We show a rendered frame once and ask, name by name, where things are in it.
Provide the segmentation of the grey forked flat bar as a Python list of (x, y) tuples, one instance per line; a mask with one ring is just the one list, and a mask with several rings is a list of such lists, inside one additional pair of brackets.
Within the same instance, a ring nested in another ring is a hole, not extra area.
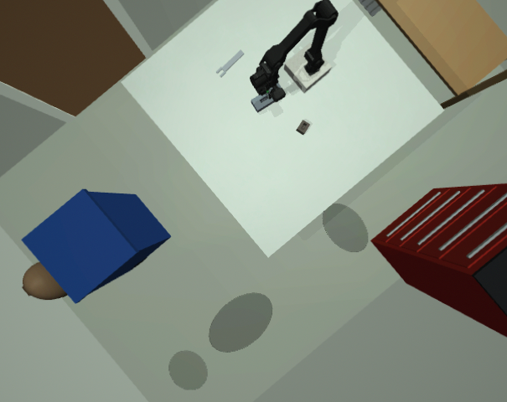
[(222, 78), (225, 74), (226, 74), (226, 71), (243, 55), (244, 53), (240, 50), (239, 52), (237, 52), (223, 67), (220, 67), (218, 70), (216, 70), (217, 74), (219, 74), (219, 72), (221, 70), (224, 71), (223, 74), (220, 75), (220, 78)]

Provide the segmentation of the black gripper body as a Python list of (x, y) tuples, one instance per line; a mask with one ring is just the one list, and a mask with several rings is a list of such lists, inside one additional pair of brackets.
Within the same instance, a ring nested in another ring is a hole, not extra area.
[[(258, 72), (260, 69), (261, 69), (261, 66), (259, 65), (256, 68), (256, 72)], [(274, 102), (278, 102), (279, 100), (283, 99), (286, 95), (283, 88), (277, 87), (277, 83), (279, 82), (277, 79), (279, 79), (279, 77), (280, 76), (278, 75), (275, 80), (268, 80), (268, 82), (267, 82), (269, 84), (269, 87), (274, 89), (274, 91), (272, 93), (272, 99), (274, 100)]]

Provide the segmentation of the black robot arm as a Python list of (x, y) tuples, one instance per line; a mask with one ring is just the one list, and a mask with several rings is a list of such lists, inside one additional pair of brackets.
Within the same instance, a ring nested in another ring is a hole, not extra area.
[[(316, 12), (316, 15), (314, 12)], [(250, 77), (251, 84), (258, 95), (263, 96), (266, 94), (266, 90), (270, 90), (267, 83), (268, 80), (275, 80), (277, 78), (278, 70), (283, 65), (287, 54), (314, 28), (315, 33), (311, 48), (305, 51), (304, 54), (304, 58), (307, 61), (304, 68), (309, 75), (318, 72), (324, 63), (321, 53), (323, 41), (326, 39), (329, 28), (334, 25), (338, 16), (339, 12), (329, 0), (319, 1), (303, 15), (303, 19), (280, 44), (273, 45), (267, 50), (259, 63), (261, 69)], [(265, 64), (265, 61), (267, 64)]]

